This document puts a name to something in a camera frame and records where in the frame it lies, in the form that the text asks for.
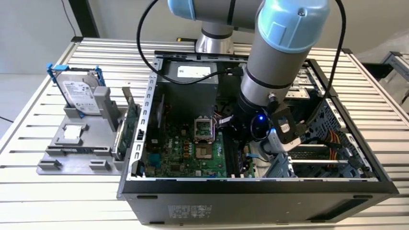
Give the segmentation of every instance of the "metal frame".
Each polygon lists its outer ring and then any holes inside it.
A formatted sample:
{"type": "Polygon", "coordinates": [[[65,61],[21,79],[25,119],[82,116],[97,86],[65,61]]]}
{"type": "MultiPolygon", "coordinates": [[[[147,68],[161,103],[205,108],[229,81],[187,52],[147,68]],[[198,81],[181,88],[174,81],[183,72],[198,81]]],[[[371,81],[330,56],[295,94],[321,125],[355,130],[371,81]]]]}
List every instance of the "metal frame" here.
{"type": "Polygon", "coordinates": [[[100,37],[88,0],[68,0],[82,37],[100,37]]]}
{"type": "MultiPolygon", "coordinates": [[[[382,60],[382,64],[391,65],[393,69],[397,73],[403,77],[403,79],[409,82],[409,55],[403,55],[399,52],[389,52],[386,57],[382,60]]],[[[402,101],[399,105],[402,105],[409,97],[409,90],[405,93],[402,101]]]]}

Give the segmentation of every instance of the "black cable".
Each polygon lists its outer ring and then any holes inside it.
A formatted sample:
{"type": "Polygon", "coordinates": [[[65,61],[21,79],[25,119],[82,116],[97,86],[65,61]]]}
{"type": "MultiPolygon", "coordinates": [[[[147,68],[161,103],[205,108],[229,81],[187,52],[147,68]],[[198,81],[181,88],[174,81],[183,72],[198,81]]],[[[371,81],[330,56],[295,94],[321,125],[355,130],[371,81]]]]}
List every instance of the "black cable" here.
{"type": "Polygon", "coordinates": [[[13,122],[14,122],[14,121],[12,121],[12,120],[9,120],[9,119],[4,118],[2,116],[0,116],[0,119],[2,119],[4,121],[8,121],[8,122],[10,122],[10,123],[13,123],[13,122]]]}
{"type": "Polygon", "coordinates": [[[322,100],[319,101],[318,106],[313,110],[310,117],[305,121],[306,126],[309,126],[311,124],[313,120],[317,118],[322,104],[325,102],[325,99],[327,98],[327,96],[330,94],[334,72],[335,72],[339,54],[341,54],[341,50],[342,50],[342,43],[343,43],[343,37],[345,37],[345,31],[346,31],[346,14],[345,14],[345,8],[343,8],[342,1],[341,0],[334,0],[334,1],[337,2],[338,8],[339,8],[341,21],[342,21],[339,41],[338,41],[338,46],[337,46],[337,52],[335,52],[334,59],[333,59],[333,65],[331,65],[331,70],[330,70],[330,79],[329,79],[329,82],[327,82],[327,87],[325,89],[325,94],[322,96],[322,100]]]}
{"type": "Polygon", "coordinates": [[[178,84],[178,85],[191,85],[191,84],[198,83],[198,82],[203,81],[205,79],[207,79],[207,78],[210,78],[210,77],[213,77],[213,76],[215,76],[215,75],[218,75],[218,74],[231,73],[233,70],[217,71],[217,72],[214,72],[214,73],[210,73],[210,74],[205,75],[202,78],[198,78],[197,80],[187,81],[187,82],[179,82],[179,81],[175,81],[175,80],[167,78],[165,75],[162,75],[162,74],[153,68],[153,66],[150,65],[150,63],[149,63],[149,61],[146,60],[145,55],[142,54],[142,51],[141,51],[141,26],[142,26],[142,22],[145,21],[145,17],[146,17],[146,15],[147,15],[147,13],[149,13],[151,7],[153,7],[154,4],[157,3],[157,1],[158,1],[158,0],[153,0],[153,1],[149,3],[149,5],[147,5],[147,7],[146,7],[146,9],[145,9],[145,11],[143,11],[143,13],[141,14],[141,19],[139,19],[139,23],[138,23],[138,28],[137,28],[137,30],[135,30],[135,45],[137,45],[138,53],[139,53],[139,56],[141,56],[141,59],[142,59],[145,65],[149,67],[149,69],[150,69],[159,77],[162,77],[165,80],[167,80],[169,82],[171,82],[171,83],[174,83],[174,84],[178,84]]]}
{"type": "Polygon", "coordinates": [[[65,9],[64,0],[61,0],[61,3],[62,3],[62,8],[64,8],[65,17],[66,17],[66,20],[68,20],[68,22],[69,22],[69,25],[70,25],[72,31],[74,32],[74,37],[76,37],[76,36],[77,36],[77,33],[76,33],[76,30],[74,30],[74,27],[72,26],[72,23],[70,23],[68,14],[66,14],[66,9],[65,9]]]}

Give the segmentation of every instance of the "green circuit board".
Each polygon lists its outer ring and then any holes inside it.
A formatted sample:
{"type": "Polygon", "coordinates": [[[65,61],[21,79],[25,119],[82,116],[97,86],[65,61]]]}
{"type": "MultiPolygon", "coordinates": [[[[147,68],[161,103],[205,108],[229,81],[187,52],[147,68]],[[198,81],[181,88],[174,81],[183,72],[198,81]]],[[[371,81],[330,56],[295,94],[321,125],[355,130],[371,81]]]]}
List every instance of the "green circuit board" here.
{"type": "Polygon", "coordinates": [[[194,144],[193,128],[183,127],[166,125],[161,151],[147,154],[146,177],[226,177],[221,132],[211,144],[194,144]]]}

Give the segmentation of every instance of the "label sticker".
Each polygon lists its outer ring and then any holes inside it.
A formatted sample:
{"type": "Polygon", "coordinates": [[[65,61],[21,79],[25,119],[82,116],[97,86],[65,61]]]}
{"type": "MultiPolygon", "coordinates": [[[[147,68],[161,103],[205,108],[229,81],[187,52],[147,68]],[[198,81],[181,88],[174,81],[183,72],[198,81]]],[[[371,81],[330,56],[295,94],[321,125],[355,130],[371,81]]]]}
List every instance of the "label sticker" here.
{"type": "Polygon", "coordinates": [[[179,66],[177,67],[177,77],[179,78],[202,78],[210,74],[207,66],[179,66]]]}
{"type": "Polygon", "coordinates": [[[94,96],[90,87],[86,83],[78,81],[64,81],[72,103],[82,113],[89,115],[98,115],[100,110],[96,105],[94,96]]]}
{"type": "Polygon", "coordinates": [[[211,205],[167,205],[170,218],[209,218],[211,205]]]}

